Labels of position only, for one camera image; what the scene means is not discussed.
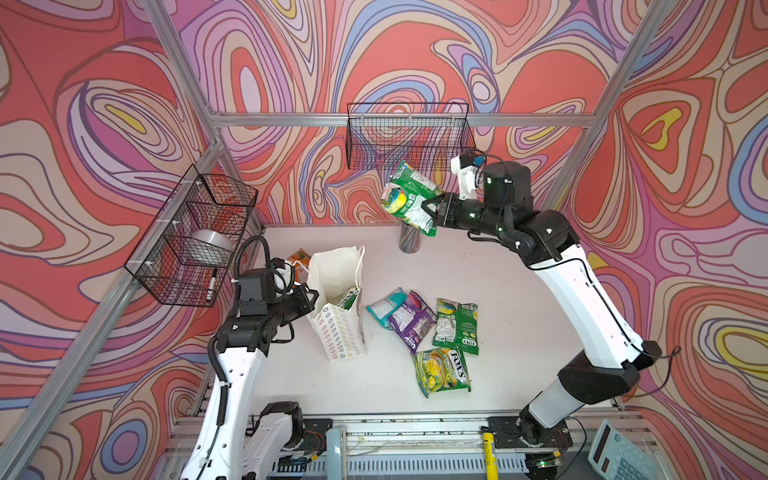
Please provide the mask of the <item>small green packet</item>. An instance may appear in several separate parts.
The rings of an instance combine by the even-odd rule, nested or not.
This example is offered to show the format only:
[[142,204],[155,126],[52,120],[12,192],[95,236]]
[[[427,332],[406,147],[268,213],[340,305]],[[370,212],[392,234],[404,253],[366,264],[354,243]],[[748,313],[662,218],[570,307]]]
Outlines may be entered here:
[[336,306],[343,310],[350,310],[354,306],[359,293],[360,289],[358,287],[349,288],[338,300]]
[[443,193],[437,184],[406,161],[402,161],[384,186],[380,204],[395,218],[433,237],[437,234],[437,226],[432,217],[422,209],[422,203]]

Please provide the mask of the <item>white patterned paper bag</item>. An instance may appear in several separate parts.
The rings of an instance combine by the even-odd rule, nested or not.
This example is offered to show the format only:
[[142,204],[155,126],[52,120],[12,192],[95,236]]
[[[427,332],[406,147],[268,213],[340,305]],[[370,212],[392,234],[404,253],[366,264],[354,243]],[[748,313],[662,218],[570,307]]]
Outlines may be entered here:
[[342,247],[311,257],[308,287],[319,297],[310,314],[327,360],[338,363],[367,355],[363,320],[364,247]]

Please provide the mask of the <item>green white snack packet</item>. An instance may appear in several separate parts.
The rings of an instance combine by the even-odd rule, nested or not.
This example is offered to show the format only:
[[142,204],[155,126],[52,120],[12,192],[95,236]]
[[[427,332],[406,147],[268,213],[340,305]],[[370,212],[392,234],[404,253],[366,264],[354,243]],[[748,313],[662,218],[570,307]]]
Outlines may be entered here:
[[437,300],[437,322],[433,345],[478,355],[478,305],[444,298]]

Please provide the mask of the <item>yellow green Fox's packet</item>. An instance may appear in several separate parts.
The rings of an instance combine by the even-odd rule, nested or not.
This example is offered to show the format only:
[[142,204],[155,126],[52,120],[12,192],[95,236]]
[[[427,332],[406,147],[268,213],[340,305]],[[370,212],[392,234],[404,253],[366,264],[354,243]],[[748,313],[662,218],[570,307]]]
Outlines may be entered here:
[[412,360],[417,384],[426,398],[443,391],[471,390],[471,380],[462,351],[439,347],[416,352]]

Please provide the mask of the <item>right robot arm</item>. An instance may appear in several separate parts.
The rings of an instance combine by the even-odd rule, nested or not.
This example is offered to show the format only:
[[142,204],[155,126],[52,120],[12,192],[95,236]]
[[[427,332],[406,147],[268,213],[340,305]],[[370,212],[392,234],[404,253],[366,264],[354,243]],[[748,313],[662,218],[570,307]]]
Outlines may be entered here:
[[464,153],[452,158],[451,171],[458,192],[424,201],[423,211],[440,227],[517,254],[553,293],[583,346],[518,416],[521,442],[538,447],[583,406],[629,393],[661,348],[636,333],[611,301],[567,217],[535,209],[529,168]]

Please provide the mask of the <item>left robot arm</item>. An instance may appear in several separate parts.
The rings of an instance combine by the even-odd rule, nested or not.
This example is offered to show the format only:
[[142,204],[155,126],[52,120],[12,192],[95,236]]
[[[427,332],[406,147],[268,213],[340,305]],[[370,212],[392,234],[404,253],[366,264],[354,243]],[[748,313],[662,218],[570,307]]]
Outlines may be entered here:
[[264,479],[278,457],[306,435],[296,401],[267,405],[251,425],[251,397],[277,330],[314,310],[319,293],[305,284],[272,299],[236,299],[208,342],[214,392],[181,479]]

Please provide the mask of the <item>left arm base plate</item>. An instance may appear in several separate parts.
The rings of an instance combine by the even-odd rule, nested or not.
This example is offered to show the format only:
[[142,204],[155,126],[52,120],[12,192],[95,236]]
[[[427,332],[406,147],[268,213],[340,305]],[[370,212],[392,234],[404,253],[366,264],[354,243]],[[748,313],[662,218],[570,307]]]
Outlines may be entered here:
[[326,449],[326,432],[334,426],[330,418],[309,418],[300,427],[285,413],[261,416],[245,443],[247,458],[265,459],[267,454],[311,456]]

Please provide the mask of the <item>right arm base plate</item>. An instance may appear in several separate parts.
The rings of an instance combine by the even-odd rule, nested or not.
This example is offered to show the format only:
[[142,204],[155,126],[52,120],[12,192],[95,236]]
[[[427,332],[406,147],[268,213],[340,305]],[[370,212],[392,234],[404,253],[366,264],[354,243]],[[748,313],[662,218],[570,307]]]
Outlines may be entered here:
[[573,445],[570,429],[565,420],[561,420],[542,440],[527,442],[518,428],[517,416],[491,416],[487,418],[485,430],[494,435],[495,446],[500,449],[534,449],[565,451]]

